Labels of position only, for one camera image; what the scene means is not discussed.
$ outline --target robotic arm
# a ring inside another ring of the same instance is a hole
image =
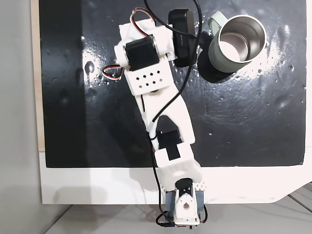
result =
[[[195,191],[202,181],[199,163],[191,144],[195,142],[186,104],[178,96],[161,115],[178,127],[178,131],[157,133],[157,113],[178,93],[169,61],[176,58],[173,33],[165,26],[155,27],[152,19],[120,25],[121,41],[115,46],[116,58],[140,109],[152,142],[161,184],[167,191],[167,216],[176,225],[198,225],[204,208],[204,192]]]

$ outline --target black surface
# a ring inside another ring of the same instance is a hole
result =
[[[162,19],[192,1],[151,1]],[[194,156],[202,167],[290,166],[303,162],[306,109],[306,2],[201,0],[208,17],[249,14],[268,34],[267,58],[234,74],[213,70],[209,34],[182,94],[192,119]],[[148,140],[125,78],[100,75],[115,64],[119,24],[142,0],[39,1],[47,167],[151,167]],[[136,15],[136,20],[146,18]],[[172,67],[177,87],[186,68]],[[169,131],[167,121],[159,129]]]

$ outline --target stainless steel mug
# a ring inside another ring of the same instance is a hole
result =
[[[266,45],[267,33],[254,17],[239,15],[227,19],[218,11],[208,24],[214,36],[209,46],[209,60],[221,72],[238,71],[251,63]]]

